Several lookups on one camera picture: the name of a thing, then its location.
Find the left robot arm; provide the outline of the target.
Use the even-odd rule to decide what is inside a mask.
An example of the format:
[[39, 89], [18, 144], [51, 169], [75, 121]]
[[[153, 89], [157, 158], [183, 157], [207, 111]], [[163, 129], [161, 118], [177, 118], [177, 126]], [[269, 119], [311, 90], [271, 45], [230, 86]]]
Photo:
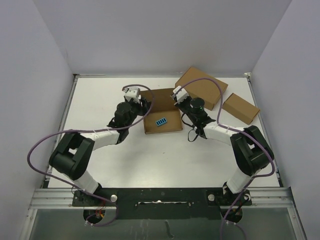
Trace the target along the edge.
[[65, 133], [49, 158], [49, 165], [68, 177], [73, 184], [85, 193], [84, 200], [91, 206], [102, 199], [102, 187], [87, 171], [92, 152], [109, 145], [122, 143], [129, 135], [129, 128], [138, 116], [146, 116], [151, 101], [139, 96], [117, 105], [114, 117], [107, 125], [110, 130], [92, 133]]

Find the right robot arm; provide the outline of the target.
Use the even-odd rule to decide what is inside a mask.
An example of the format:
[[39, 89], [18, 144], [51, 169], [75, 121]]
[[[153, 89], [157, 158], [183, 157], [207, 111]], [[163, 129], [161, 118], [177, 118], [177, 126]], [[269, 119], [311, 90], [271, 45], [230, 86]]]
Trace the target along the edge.
[[216, 140], [232, 147], [237, 168], [222, 187], [223, 200], [232, 205], [241, 197], [240, 192], [258, 173], [273, 163], [274, 154], [261, 131], [255, 125], [227, 127], [212, 119], [204, 110], [204, 100], [189, 95], [181, 98], [173, 94], [174, 105], [187, 116], [187, 124], [195, 132], [195, 138]]

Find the small blue block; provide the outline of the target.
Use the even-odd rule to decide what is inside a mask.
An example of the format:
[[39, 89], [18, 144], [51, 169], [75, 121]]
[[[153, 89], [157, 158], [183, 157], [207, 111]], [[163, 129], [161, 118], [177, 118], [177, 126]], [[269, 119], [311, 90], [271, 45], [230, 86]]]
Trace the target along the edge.
[[167, 122], [168, 122], [167, 119], [165, 117], [163, 117], [163, 118], [156, 120], [155, 124], [157, 127], [160, 127], [160, 126], [165, 125]]

